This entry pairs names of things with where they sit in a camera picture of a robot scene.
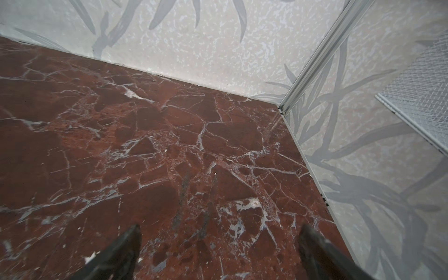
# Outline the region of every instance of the mesh panel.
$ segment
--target mesh panel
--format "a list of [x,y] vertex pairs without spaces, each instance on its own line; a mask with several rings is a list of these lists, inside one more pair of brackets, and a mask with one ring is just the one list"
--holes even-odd
[[448,155],[448,32],[377,98]]

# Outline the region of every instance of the marble floor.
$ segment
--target marble floor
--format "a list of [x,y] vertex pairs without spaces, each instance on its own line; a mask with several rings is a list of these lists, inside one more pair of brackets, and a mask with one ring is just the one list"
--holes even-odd
[[140,224],[135,279],[306,279],[347,248],[275,105],[0,38],[0,278],[65,279]]

